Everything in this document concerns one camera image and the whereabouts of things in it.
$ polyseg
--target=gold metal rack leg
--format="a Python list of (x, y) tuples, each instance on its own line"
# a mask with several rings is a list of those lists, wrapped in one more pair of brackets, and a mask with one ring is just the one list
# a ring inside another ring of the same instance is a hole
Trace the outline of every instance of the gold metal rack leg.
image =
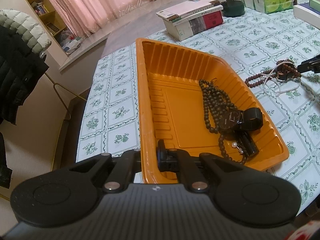
[(45, 75), (46, 75), (46, 76), (49, 78), (49, 80), (52, 82), (54, 91), (56, 92), (57, 96), (59, 97), (59, 99), (60, 99), (61, 103), (63, 104), (64, 108), (67, 110), (67, 112), (68, 112), (68, 114), (69, 114), (69, 119), (71, 119), (71, 113), (70, 113), (67, 105), (65, 104), (65, 102), (64, 102), (63, 99), (61, 98), (59, 92), (57, 91), (56, 86), (62, 87), (63, 89), (67, 90), (68, 92), (70, 92), (71, 94), (75, 95), (76, 97), (84, 100), (85, 102), (86, 102), (87, 100), (86, 100), (85, 98), (83, 98), (82, 96), (74, 93), (74, 92), (71, 91), (70, 89), (66, 88), (64, 85), (62, 85), (62, 84), (60, 84), (60, 83), (54, 82), (53, 79), (52, 79), (46, 72), (45, 72)]

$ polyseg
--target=black watch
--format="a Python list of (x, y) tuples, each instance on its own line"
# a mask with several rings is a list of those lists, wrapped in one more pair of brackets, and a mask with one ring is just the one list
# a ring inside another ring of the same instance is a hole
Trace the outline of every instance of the black watch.
[(245, 111), (232, 110), (225, 112), (219, 120), (219, 127), (225, 132), (235, 130), (254, 131), (260, 129), (262, 125), (262, 112), (257, 107)]

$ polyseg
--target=watch strap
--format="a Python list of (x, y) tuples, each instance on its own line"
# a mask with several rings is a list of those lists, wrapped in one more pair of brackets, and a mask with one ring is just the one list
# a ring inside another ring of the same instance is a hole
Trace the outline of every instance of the watch strap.
[(243, 123), (241, 129), (246, 131), (258, 130), (263, 125), (262, 112), (257, 107), (251, 107), (243, 111)]

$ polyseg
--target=floral tablecloth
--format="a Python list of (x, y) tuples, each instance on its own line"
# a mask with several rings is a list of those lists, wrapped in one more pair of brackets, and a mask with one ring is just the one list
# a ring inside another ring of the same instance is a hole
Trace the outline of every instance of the floral tablecloth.
[[(248, 76), (273, 68), (280, 59), (296, 64), (320, 52), (320, 31), (293, 16), (293, 10), (262, 14), (246, 8), (241, 17), (178, 42), (166, 30), (150, 39), (166, 41), (224, 58), (238, 75)], [(294, 81), (282, 85), (296, 87)], [(302, 75), (297, 90), (276, 95), (276, 85), (252, 89), (269, 113), (289, 148), (289, 158), (267, 170), (292, 182), (301, 193), (300, 212), (320, 194), (320, 75)], [(104, 58), (97, 65), (84, 111), (77, 161), (102, 152), (121, 155), (139, 148), (139, 117), (135, 43)]]

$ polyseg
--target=orange basket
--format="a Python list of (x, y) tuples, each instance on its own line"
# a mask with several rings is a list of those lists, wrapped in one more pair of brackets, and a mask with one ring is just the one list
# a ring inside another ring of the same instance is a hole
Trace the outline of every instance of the orange basket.
[[(221, 156), (219, 134), (209, 133), (204, 124), (199, 79), (215, 80), (241, 110), (259, 107), (263, 127), (251, 132), (260, 152), (246, 166), (263, 171), (289, 157), (280, 134), (257, 98), (222, 58), (166, 42), (137, 39), (138, 98), (141, 166), (145, 183), (177, 183), (175, 173), (160, 172), (156, 146), (163, 139), (166, 148), (180, 148), (191, 156), (209, 152)], [(226, 151), (241, 160), (232, 141)]]

